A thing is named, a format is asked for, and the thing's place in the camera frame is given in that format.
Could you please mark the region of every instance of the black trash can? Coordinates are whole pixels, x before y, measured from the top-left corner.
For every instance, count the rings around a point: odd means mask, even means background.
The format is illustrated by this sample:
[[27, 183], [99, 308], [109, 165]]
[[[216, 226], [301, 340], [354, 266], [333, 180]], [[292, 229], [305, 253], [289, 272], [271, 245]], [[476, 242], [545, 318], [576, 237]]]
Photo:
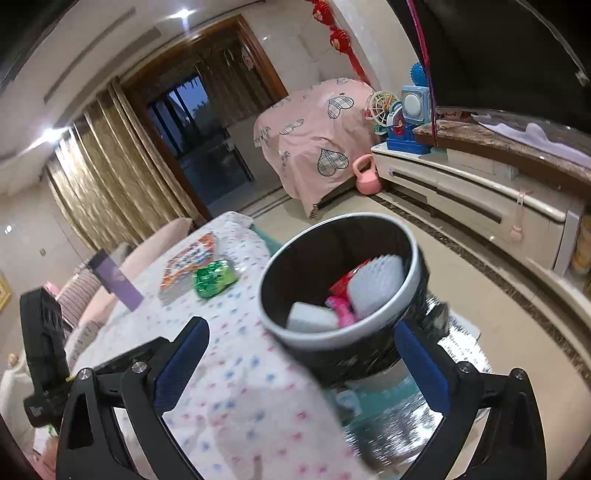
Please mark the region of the black trash can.
[[[405, 281], [377, 312], [352, 326], [322, 333], [285, 328], [297, 301], [324, 305], [329, 287], [367, 259], [402, 258]], [[411, 231], [395, 218], [351, 213], [314, 225], [286, 243], [271, 259], [259, 285], [265, 327], [307, 367], [322, 386], [370, 377], [400, 356], [391, 327], [403, 317], [426, 315], [428, 269]]]

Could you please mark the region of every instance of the red wrapper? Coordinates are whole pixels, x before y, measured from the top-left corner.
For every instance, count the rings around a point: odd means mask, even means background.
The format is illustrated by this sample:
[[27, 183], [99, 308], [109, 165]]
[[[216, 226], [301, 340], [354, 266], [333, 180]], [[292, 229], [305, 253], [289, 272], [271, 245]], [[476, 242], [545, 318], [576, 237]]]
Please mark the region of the red wrapper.
[[355, 267], [353, 270], [343, 275], [338, 282], [336, 282], [334, 285], [332, 285], [332, 287], [329, 288], [330, 294], [340, 299], [349, 301], [349, 297], [347, 296], [347, 285], [349, 284], [349, 280], [353, 278], [353, 275], [357, 273], [357, 270], [363, 267], [370, 260], [371, 258], [368, 258], [365, 262], [357, 265], [357, 267]]

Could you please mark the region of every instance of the marble countertop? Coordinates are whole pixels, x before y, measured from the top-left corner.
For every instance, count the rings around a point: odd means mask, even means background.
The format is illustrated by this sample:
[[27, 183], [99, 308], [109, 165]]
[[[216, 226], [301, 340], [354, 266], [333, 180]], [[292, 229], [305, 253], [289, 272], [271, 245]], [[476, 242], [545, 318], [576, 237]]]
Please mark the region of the marble countertop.
[[[421, 125], [420, 127], [415, 128], [413, 132], [417, 136], [419, 142], [433, 145], [431, 124]], [[458, 148], [457, 142], [465, 142], [466, 144], [478, 145], [480, 147], [493, 148], [502, 151], [508, 154], [505, 161], [505, 163], [508, 164], [514, 164], [510, 159], [512, 156], [517, 155], [523, 159], [530, 160], [532, 162], [531, 167], [533, 167], [534, 170], [536, 164], [544, 168], [552, 167], [569, 177], [591, 186], [591, 169], [585, 168], [569, 160], [565, 160], [564, 158], [557, 157], [556, 155], [516, 142], [510, 138], [503, 137], [479, 124], [438, 120], [437, 138], [440, 140], [440, 146], [454, 148], [456, 150], [462, 150], [461, 148]], [[441, 140], [453, 140], [454, 146], [452, 147], [451, 145], [446, 144], [447, 142], [445, 141], [441, 142]]]

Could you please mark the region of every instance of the door frame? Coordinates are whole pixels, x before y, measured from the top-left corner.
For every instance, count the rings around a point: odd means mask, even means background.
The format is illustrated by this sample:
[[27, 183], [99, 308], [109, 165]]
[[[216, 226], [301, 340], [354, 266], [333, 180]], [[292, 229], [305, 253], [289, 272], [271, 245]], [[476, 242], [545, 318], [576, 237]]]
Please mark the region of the door frame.
[[187, 177], [183, 174], [180, 164], [170, 151], [164, 140], [160, 137], [155, 125], [148, 116], [148, 106], [144, 105], [139, 95], [139, 88], [148, 83], [153, 82], [162, 71], [172, 68], [176, 63], [183, 59], [197, 43], [205, 40], [208, 36], [216, 34], [223, 30], [233, 30], [238, 33], [238, 38], [244, 45], [247, 53], [250, 55], [256, 70], [271, 98], [274, 102], [278, 102], [282, 98], [285, 98], [288, 93], [281, 81], [279, 74], [275, 70], [275, 67], [271, 63], [269, 57], [262, 48], [261, 43], [258, 41], [256, 35], [248, 25], [247, 21], [242, 15], [221, 20], [213, 25], [205, 27], [195, 32], [190, 38], [182, 41], [181, 43], [172, 46], [161, 55], [151, 60], [148, 64], [137, 71], [128, 80], [122, 83], [122, 88], [129, 102], [137, 114], [139, 121], [146, 129], [152, 142], [158, 149], [158, 152], [168, 165], [169, 169], [173, 173], [174, 177], [180, 183], [180, 186], [187, 192], [191, 200], [206, 220], [211, 220], [212, 216], [207, 206], [199, 198], [197, 192], [193, 190]]

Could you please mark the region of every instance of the striped pillow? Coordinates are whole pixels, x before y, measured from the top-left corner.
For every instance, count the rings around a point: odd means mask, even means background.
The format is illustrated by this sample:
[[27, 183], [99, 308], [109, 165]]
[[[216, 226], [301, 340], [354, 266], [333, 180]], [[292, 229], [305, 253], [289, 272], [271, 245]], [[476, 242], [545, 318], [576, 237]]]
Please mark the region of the striped pillow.
[[88, 268], [83, 268], [61, 289], [56, 297], [61, 306], [62, 318], [72, 327], [77, 328], [80, 317], [86, 310], [100, 282]]

